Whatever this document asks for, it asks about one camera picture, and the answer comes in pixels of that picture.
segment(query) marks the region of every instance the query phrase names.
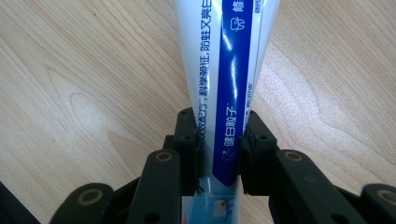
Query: squeezed tube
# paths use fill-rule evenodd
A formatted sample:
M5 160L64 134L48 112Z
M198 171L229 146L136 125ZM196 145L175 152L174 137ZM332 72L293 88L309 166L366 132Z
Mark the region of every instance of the squeezed tube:
M237 223L238 139L280 0L175 1L203 161L200 192L183 198L183 224Z

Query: light wood grain surface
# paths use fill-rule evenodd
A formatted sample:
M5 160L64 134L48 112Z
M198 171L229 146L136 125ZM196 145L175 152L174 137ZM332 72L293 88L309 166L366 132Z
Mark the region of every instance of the light wood grain surface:
M283 0L254 109L281 148L360 193L396 186L396 2ZM172 0L0 0L0 180L43 223L117 189L191 106ZM243 196L240 223L271 223Z

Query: dark blue label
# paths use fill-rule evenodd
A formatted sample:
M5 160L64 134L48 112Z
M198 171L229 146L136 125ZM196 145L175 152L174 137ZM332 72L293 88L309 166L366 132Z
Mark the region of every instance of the dark blue label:
M243 134L253 2L223 0L213 176L229 187L237 175Z

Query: white toothpaste tube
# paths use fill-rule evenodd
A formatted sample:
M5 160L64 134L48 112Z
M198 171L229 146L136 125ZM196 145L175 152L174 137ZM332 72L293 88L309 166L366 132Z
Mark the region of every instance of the white toothpaste tube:
M237 223L239 138L280 0L175 0L180 48L201 135L201 193L184 223Z

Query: wood grain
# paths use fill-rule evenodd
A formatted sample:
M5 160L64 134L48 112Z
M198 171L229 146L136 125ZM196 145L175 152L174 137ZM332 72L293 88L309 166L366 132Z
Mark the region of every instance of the wood grain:
M281 3L254 109L281 148L360 193L396 186L396 3ZM191 106L174 3L0 1L0 180L43 223L75 188L121 187ZM242 197L241 223L271 223Z

